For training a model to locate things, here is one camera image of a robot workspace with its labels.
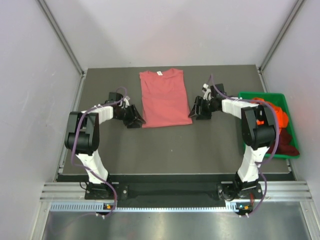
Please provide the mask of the pink t shirt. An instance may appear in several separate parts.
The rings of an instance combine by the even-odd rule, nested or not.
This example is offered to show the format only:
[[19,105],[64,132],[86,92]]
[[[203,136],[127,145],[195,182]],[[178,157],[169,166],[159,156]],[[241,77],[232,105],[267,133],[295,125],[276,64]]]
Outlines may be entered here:
[[139,73],[139,78],[144,129],[193,123],[189,118],[190,108],[182,70],[144,71]]

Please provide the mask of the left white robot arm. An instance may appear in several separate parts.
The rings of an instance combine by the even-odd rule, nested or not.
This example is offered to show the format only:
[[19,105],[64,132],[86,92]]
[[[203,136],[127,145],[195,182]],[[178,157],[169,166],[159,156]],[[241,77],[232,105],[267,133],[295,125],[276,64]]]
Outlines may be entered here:
[[74,157],[81,161],[81,167],[88,174],[86,192],[98,194],[102,198],[114,196],[114,187],[109,172],[99,155],[100,125],[109,120],[122,121],[128,129],[141,128],[146,121],[142,118],[130,98],[119,92],[110,92],[104,104],[97,104],[89,110],[69,113],[64,145]]

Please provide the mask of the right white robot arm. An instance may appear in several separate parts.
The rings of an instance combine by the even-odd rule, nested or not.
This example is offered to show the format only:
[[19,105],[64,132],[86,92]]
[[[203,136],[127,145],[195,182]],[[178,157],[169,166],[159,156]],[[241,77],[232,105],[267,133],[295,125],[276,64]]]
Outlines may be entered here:
[[279,137],[271,107],[257,101],[226,96],[223,84],[202,86],[203,96],[195,98],[189,118],[209,120],[214,112],[232,115],[241,121],[245,144],[242,163],[231,184],[222,185],[219,196],[227,201],[245,198],[258,188],[259,172],[267,151]]

